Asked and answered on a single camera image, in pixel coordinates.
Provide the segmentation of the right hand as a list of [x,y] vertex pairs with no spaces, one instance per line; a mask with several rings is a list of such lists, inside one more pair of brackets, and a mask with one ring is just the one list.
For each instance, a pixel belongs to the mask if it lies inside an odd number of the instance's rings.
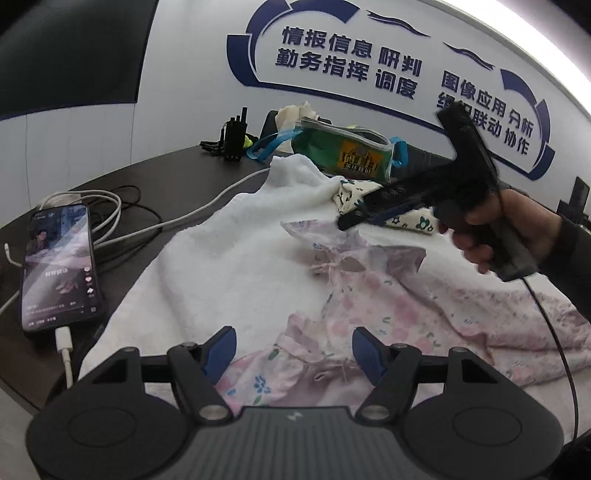
[[491,193],[470,211],[452,201],[434,210],[440,231],[481,273],[502,281],[523,279],[538,271],[558,240],[563,218],[513,189]]

